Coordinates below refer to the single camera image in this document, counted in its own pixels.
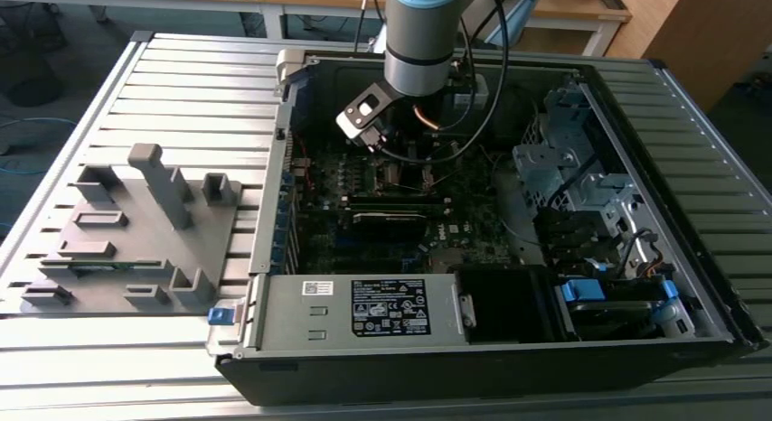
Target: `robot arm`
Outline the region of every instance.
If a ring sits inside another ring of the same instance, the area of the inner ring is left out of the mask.
[[[505,84],[509,34],[519,33],[517,26],[523,27],[527,20],[507,21],[503,0],[493,0],[500,23],[496,34],[504,46],[503,76],[493,96],[492,108],[480,125],[479,133],[473,135],[457,154],[441,160],[401,157],[385,148],[388,138],[381,130],[386,125],[384,121],[378,121],[380,115],[398,100],[429,98],[445,88],[452,70],[458,23],[468,2],[469,0],[386,0],[389,30],[386,32],[385,81],[373,84],[337,117],[337,123],[353,142],[365,145],[372,152],[381,150],[404,162],[436,164],[454,160],[480,136],[496,110],[499,95]],[[535,0],[521,0],[516,5],[516,10],[523,9],[523,5],[528,5],[527,12],[521,13],[527,18],[533,3]],[[469,46],[468,56],[472,60]],[[475,85],[475,79],[473,76],[471,85]],[[429,124],[425,118],[421,116],[418,118]]]

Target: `wooden table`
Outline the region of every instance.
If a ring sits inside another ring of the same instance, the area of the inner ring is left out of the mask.
[[[358,17],[362,0],[14,0],[85,5],[178,8],[227,12],[261,13],[266,19],[267,37],[285,37],[286,14]],[[377,17],[368,9],[366,17]],[[528,27],[551,30],[579,30],[592,36],[583,49],[584,55],[604,55],[621,23],[631,18],[627,10],[612,10],[603,0],[541,0]]]
[[[267,37],[284,38],[281,17],[286,14],[357,17],[362,0],[261,0],[261,3]],[[385,0],[380,0],[380,6],[385,7]],[[608,8],[603,0],[540,0],[527,27],[592,33],[580,53],[603,56],[619,26],[631,18],[628,10]]]

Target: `wire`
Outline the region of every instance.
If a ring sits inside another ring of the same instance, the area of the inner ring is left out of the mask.
[[[577,182],[577,180],[580,179],[580,177],[588,172],[588,170],[591,169],[592,164],[595,164],[595,162],[599,160],[599,155],[593,154],[591,156],[591,158],[585,161],[585,163],[579,167],[577,171],[571,175],[571,177],[568,177],[568,180],[564,182],[564,184],[560,185],[560,188],[557,188],[557,191],[555,191],[553,195],[551,196],[551,199],[547,201],[547,208],[553,207],[555,201],[557,200],[557,198],[563,195],[563,193],[565,191],[568,191],[568,188],[571,188],[572,184],[575,184]]]
[[[14,126],[19,123],[31,122],[31,123],[43,123],[43,122],[55,122],[55,123],[67,123],[71,126],[76,126],[78,123],[72,120],[67,120],[66,118],[58,117],[30,117],[30,118],[14,118],[14,120],[8,121],[7,123],[0,125],[0,129],[3,127]]]
[[[472,34],[472,40],[479,38],[479,35],[483,32],[483,28],[485,27],[485,25],[488,25],[488,22],[492,21],[495,14],[496,14],[496,6],[493,7],[492,12],[488,13],[488,16],[485,16],[485,19],[483,19],[483,22],[480,23],[479,28],[475,30],[475,33]]]
[[[616,279],[621,279],[621,277],[625,275],[625,266],[628,265],[632,248],[636,245],[636,241],[648,233],[652,233],[652,230],[641,227],[641,229],[633,233],[632,238],[629,238],[628,244],[623,248],[623,253],[620,254],[621,259],[619,260],[619,271],[616,272]]]
[[[349,23],[349,19],[350,19],[350,18],[346,17],[346,18],[342,20],[341,26],[340,26],[338,29],[336,30],[336,33],[340,33],[340,32],[342,31],[342,28],[344,28],[344,27],[346,26],[346,24]]]
[[[666,260],[666,258],[663,256],[663,251],[660,251],[660,249],[656,247],[653,242],[649,242],[649,248],[656,253],[656,258],[652,260],[652,262],[647,265],[647,267],[639,273],[639,276],[651,276],[649,275],[651,272],[663,264],[663,261]]]
[[[378,0],[373,0],[373,4],[376,5],[376,13],[378,13],[378,18],[381,19],[381,23],[386,24],[386,19],[384,19],[384,15],[381,14],[381,7],[378,5]]]
[[[485,156],[485,158],[488,159],[488,162],[491,162],[493,164],[493,159],[491,156],[488,156],[488,152],[485,151],[485,147],[483,145],[480,145],[480,150],[483,152],[483,155]]]
[[[540,248],[543,247],[543,244],[540,242],[531,240],[527,237],[524,237],[523,235],[517,234],[517,232],[509,228],[509,225],[507,225],[507,221],[504,218],[500,217],[499,220],[501,221],[503,225],[505,226],[507,231],[509,231],[509,234],[512,234],[516,238],[519,238],[524,242],[529,243],[531,245],[536,245]]]
[[[354,34],[354,53],[357,53],[360,45],[360,35],[362,33],[362,22],[365,22],[365,10],[368,8],[368,0],[362,0],[362,11],[360,12],[360,22],[357,23],[357,32]]]
[[[14,171],[14,170],[7,170],[6,168],[0,168],[0,173],[18,174],[18,175],[35,175],[35,174],[44,174],[46,170],[43,170],[43,171]]]
[[[414,159],[412,157],[405,157],[400,154],[396,154],[386,147],[382,147],[381,151],[384,152],[384,154],[386,154],[392,158],[397,159],[398,161],[406,162],[409,164],[442,164],[445,162],[450,162],[450,161],[456,160],[458,158],[458,156],[461,156],[465,153],[465,151],[469,149],[469,147],[475,144],[475,142],[480,138],[480,135],[483,135],[485,128],[488,127],[489,123],[492,122],[493,114],[496,112],[496,109],[499,108],[499,102],[500,102],[501,95],[503,95],[503,89],[505,88],[507,72],[508,72],[508,68],[509,68],[509,33],[507,30],[505,5],[503,4],[503,0],[493,0],[493,2],[496,3],[497,10],[499,10],[499,20],[500,20],[500,24],[501,24],[503,41],[504,41],[503,49],[504,50],[503,50],[503,71],[501,71],[501,75],[499,78],[499,87],[496,88],[496,93],[493,95],[492,107],[488,111],[488,115],[485,116],[483,123],[480,124],[477,132],[475,133],[472,138],[469,138],[469,141],[464,145],[464,147],[461,147],[461,149],[454,154],[452,154],[448,157],[444,157],[442,159],[429,159],[429,158],[428,159]],[[469,50],[468,55],[469,55],[469,58],[473,59],[472,50]]]
[[[424,123],[430,129],[433,129],[438,132],[453,129],[461,123],[464,123],[464,120],[468,119],[469,113],[472,112],[472,107],[475,107],[475,97],[477,96],[477,72],[475,71],[475,58],[472,56],[472,39],[469,38],[468,24],[464,22],[464,18],[461,18],[461,29],[464,30],[462,31],[464,43],[468,47],[466,56],[468,56],[468,60],[469,60],[469,73],[472,73],[472,81],[469,82],[468,108],[465,109],[461,117],[456,120],[456,122],[452,125],[440,126],[440,124],[437,124],[436,122],[429,120],[426,118],[426,116],[424,116],[424,112],[421,112],[421,107],[418,105],[413,106],[413,112],[416,113],[416,117],[418,118],[418,120],[421,120],[421,123]]]

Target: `table leg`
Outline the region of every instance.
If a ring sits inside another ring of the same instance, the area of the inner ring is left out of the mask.
[[[592,57],[603,57],[605,55],[620,25],[621,23],[616,21],[600,22],[599,29],[592,33],[591,40],[581,53],[583,55]]]
[[[110,18],[107,17],[106,5],[90,5],[89,9],[93,11],[93,16],[97,22],[105,23],[110,20]]]
[[[282,23],[282,17],[285,15],[285,11],[282,5],[262,4],[261,12],[263,14],[263,19],[266,20],[266,35],[269,39],[284,39],[285,28]]]

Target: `black cable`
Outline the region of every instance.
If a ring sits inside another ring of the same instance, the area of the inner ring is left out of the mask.
[[[346,17],[342,20],[341,26],[338,27],[338,29],[336,30],[336,33],[340,33],[342,31],[342,28],[346,26],[346,24],[349,23],[349,19],[352,19],[350,17]]]
[[[360,23],[357,24],[357,33],[354,35],[354,53],[357,53],[357,49],[360,47],[360,34],[362,33],[362,22],[365,22],[365,7],[362,7],[362,11],[360,12]]]
[[[477,30],[475,30],[473,34],[472,34],[472,40],[479,38],[480,33],[483,32],[483,28],[485,27],[485,25],[488,25],[488,22],[492,21],[493,15],[496,14],[496,6],[493,7],[493,10],[491,13],[488,13],[488,16],[485,16],[485,19],[483,19],[483,22],[479,25]]]
[[[464,18],[461,18],[461,29],[464,30],[464,43],[468,47],[468,61],[469,61],[469,72],[472,73],[472,83],[469,85],[469,102],[468,108],[464,111],[461,117],[453,122],[452,125],[440,126],[437,128],[437,132],[444,132],[454,127],[457,127],[464,121],[468,119],[469,114],[472,113],[472,108],[475,107],[475,97],[479,94],[479,86],[477,86],[477,76],[475,71],[475,57],[472,56],[472,39],[469,39],[469,31],[468,31],[468,24],[464,22]]]
[[[501,31],[503,31],[503,41],[504,41],[503,48],[504,48],[504,50],[503,50],[503,71],[500,74],[499,87],[496,88],[496,93],[493,95],[492,107],[488,111],[488,115],[485,116],[485,119],[483,120],[483,123],[480,124],[477,132],[469,138],[469,141],[464,145],[464,147],[461,147],[461,149],[454,154],[452,154],[448,157],[444,157],[442,159],[429,159],[429,158],[428,159],[414,159],[412,157],[405,157],[400,154],[394,154],[386,147],[382,147],[381,151],[384,152],[384,154],[386,154],[388,156],[390,156],[393,159],[396,159],[398,161],[406,162],[409,164],[442,164],[445,162],[450,162],[450,161],[456,160],[458,158],[458,156],[461,156],[461,154],[464,154],[465,151],[469,149],[469,147],[475,144],[475,142],[480,138],[480,135],[483,135],[485,128],[488,127],[489,123],[492,122],[493,114],[496,113],[496,109],[499,108],[499,102],[501,99],[503,90],[505,88],[507,72],[508,72],[508,68],[509,68],[509,33],[507,30],[505,5],[503,4],[503,0],[493,0],[493,2],[497,5],[499,20],[500,20],[500,24],[503,26]],[[469,50],[468,54],[469,54],[469,58],[472,58],[472,50]]]
[[[652,262],[647,265],[643,271],[639,273],[639,276],[647,276],[652,269],[663,264],[663,260],[666,257],[663,256],[663,251],[656,247],[653,242],[649,242],[649,249],[656,253],[656,257],[653,258]]]
[[[636,240],[639,240],[639,238],[641,238],[647,233],[652,233],[652,230],[641,227],[641,229],[633,233],[632,238],[629,238],[628,244],[623,248],[623,253],[620,254],[621,259],[619,260],[616,279],[620,279],[625,275],[625,266],[628,265],[629,253],[632,252],[632,248],[636,246]]]
[[[381,19],[381,23],[386,24],[386,19],[384,19],[384,15],[381,14],[381,7],[378,5],[378,0],[373,0],[373,4],[376,5],[376,13],[378,13],[378,18]]]
[[[545,207],[548,209],[551,207],[553,207],[553,204],[555,204],[555,201],[557,200],[557,198],[561,196],[561,194],[565,191],[568,191],[568,188],[571,188],[571,185],[577,182],[581,175],[584,175],[588,172],[592,164],[595,164],[595,162],[597,160],[599,160],[599,155],[593,154],[591,156],[591,158],[585,161],[585,163],[579,167],[577,171],[571,175],[571,177],[568,177],[568,180],[564,182],[564,184],[560,185],[560,188],[557,188],[557,191],[555,191],[553,195],[551,195],[551,199],[547,201]]]

